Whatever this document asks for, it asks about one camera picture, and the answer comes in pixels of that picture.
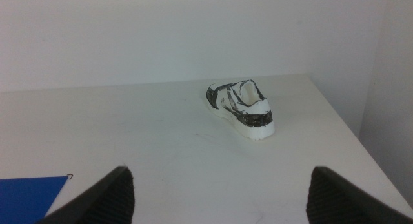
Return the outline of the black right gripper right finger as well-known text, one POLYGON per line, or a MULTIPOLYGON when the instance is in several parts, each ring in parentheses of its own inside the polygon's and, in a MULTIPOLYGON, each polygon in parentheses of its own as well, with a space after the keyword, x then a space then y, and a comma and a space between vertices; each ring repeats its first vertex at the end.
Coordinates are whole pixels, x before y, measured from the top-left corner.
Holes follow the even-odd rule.
POLYGON ((316 166, 312 171, 306 214, 311 224, 412 224, 412 218, 324 166, 316 166))

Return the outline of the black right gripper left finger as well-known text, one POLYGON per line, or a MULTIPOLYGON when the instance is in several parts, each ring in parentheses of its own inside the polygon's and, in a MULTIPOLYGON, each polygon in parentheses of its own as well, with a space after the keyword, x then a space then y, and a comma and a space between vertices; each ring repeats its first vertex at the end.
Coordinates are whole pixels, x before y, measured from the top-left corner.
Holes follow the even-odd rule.
POLYGON ((40 224, 131 224, 135 197, 131 171, 118 166, 40 224))

